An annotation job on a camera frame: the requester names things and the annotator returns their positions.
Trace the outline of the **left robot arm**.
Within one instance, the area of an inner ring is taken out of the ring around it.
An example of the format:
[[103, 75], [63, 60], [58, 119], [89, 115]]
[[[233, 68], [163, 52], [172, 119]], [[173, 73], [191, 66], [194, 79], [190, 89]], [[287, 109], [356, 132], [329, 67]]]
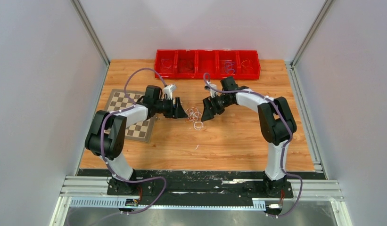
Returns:
[[148, 85], [144, 95], [130, 98], [131, 106], [113, 111], [99, 110], [95, 113], [84, 146], [101, 158], [111, 173], [111, 186], [132, 195], [139, 183], [135, 169], [122, 154], [127, 127], [162, 114], [166, 118], [187, 118], [179, 97], [173, 97], [175, 85], [164, 88]]

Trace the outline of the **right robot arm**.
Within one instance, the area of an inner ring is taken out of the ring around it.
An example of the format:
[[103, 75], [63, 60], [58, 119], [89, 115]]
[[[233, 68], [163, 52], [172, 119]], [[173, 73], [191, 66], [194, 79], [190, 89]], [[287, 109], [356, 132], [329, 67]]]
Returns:
[[231, 76], [220, 81], [221, 90], [210, 81], [209, 73], [204, 73], [203, 80], [210, 96], [203, 99], [202, 122], [224, 113], [231, 105], [244, 106], [258, 114], [261, 134], [268, 143], [263, 192], [271, 197], [277, 195], [287, 181], [286, 153], [297, 130], [286, 98], [264, 96], [247, 86], [239, 86]]

